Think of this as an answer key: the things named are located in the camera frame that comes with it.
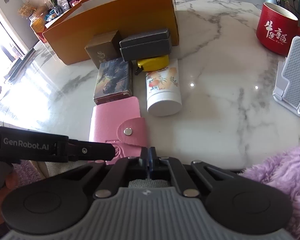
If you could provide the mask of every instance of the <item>white phone holder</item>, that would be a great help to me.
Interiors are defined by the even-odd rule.
[[[289,54],[278,63],[272,93],[274,100],[300,117],[300,37],[294,37]]]

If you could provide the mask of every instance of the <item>yellow object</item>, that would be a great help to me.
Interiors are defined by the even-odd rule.
[[[169,56],[164,55],[160,57],[152,57],[145,59],[138,59],[138,68],[142,71],[156,71],[169,65]]]

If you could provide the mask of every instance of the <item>red mug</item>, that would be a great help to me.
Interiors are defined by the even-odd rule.
[[[286,56],[297,35],[300,36],[300,27],[293,13],[273,3],[263,4],[257,38],[267,49]]]

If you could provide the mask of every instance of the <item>dried flower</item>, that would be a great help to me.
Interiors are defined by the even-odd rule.
[[[28,18],[29,16],[31,16],[33,14],[33,11],[35,9],[36,8],[30,2],[26,2],[18,10],[18,14],[20,14],[22,17]]]

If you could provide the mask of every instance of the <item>white lid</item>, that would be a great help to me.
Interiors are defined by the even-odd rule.
[[[174,92],[160,92],[149,97],[148,113],[154,116],[166,116],[179,112],[182,108],[181,95]]]

